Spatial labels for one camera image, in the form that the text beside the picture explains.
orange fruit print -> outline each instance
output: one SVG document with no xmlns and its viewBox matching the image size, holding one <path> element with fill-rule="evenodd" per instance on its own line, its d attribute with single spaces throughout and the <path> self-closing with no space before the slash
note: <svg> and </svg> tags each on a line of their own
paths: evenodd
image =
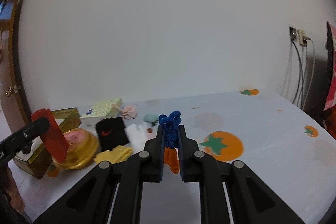
<svg viewBox="0 0 336 224">
<path fill-rule="evenodd" d="M 316 138 L 319 135 L 317 129 L 312 126 L 305 126 L 304 128 L 305 128 L 305 133 L 309 137 Z"/>
<path fill-rule="evenodd" d="M 257 95 L 259 94 L 259 90 L 241 90 L 240 94 L 245 94 L 245 95 Z"/>
<path fill-rule="evenodd" d="M 224 131 L 211 133 L 204 139 L 204 142 L 199 144 L 204 146 L 205 152 L 219 161 L 235 160 L 244 152 L 241 140 L 235 135 Z"/>
</svg>

pink fabric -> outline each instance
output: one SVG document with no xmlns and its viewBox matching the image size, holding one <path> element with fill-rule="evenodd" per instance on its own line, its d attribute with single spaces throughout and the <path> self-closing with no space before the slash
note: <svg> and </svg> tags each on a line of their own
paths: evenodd
<svg viewBox="0 0 336 224">
<path fill-rule="evenodd" d="M 126 106 L 121 110 L 120 116 L 123 119 L 134 119 L 137 116 L 138 112 L 134 106 Z"/>
<path fill-rule="evenodd" d="M 332 76 L 332 79 L 331 79 L 331 84 L 330 84 L 330 88 L 329 88 L 329 93 L 328 93 L 328 96 L 327 96 L 327 99 L 325 100 L 325 107 L 324 107 L 324 110 L 327 110 L 331 107 L 333 107 L 334 105 L 336 105 L 336 29 L 331 25 L 330 25 L 330 28 L 331 28 L 331 35 L 332 35 L 332 38 L 333 38 L 333 49 L 334 49 L 334 52 L 333 52 L 333 59 L 334 59 L 334 62 L 333 62 L 333 76 Z"/>
</svg>

red logo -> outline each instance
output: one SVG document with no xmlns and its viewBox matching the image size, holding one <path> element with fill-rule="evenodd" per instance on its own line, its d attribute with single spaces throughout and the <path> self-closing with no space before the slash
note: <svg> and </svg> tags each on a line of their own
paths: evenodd
<svg viewBox="0 0 336 224">
<path fill-rule="evenodd" d="M 110 131 L 102 131 L 102 132 L 101 132 L 101 135 L 102 135 L 102 136 L 107 136 L 108 134 L 111 133 L 111 131 L 112 131 L 112 130 L 110 130 Z"/>
</svg>

gold tin box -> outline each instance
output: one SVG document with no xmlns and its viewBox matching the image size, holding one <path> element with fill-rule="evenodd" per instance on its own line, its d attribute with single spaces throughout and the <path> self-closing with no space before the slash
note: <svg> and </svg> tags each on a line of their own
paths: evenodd
<svg viewBox="0 0 336 224">
<path fill-rule="evenodd" d="M 75 128 L 64 133 L 70 146 L 65 162 L 59 163 L 53 157 L 54 165 L 59 169 L 82 169 L 93 159 L 98 149 L 98 140 L 91 132 Z"/>
<path fill-rule="evenodd" d="M 51 111 L 51 114 L 58 122 L 62 133 L 77 128 L 81 124 L 80 116 L 76 108 L 54 110 Z M 53 161 L 50 153 L 44 147 L 44 144 L 41 144 L 28 160 L 23 161 L 17 157 L 13 160 L 16 166 L 37 179 L 43 177 L 47 168 Z"/>
</svg>

tissue box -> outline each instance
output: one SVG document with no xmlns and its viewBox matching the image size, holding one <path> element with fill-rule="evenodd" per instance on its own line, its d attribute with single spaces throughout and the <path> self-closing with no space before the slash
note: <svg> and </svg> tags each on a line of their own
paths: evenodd
<svg viewBox="0 0 336 224">
<path fill-rule="evenodd" d="M 119 110 L 112 107 L 112 104 L 121 107 L 123 100 L 122 98 L 114 98 L 95 103 L 84 115 L 81 116 L 83 125 L 94 128 L 96 123 L 103 119 L 117 117 Z"/>
</svg>

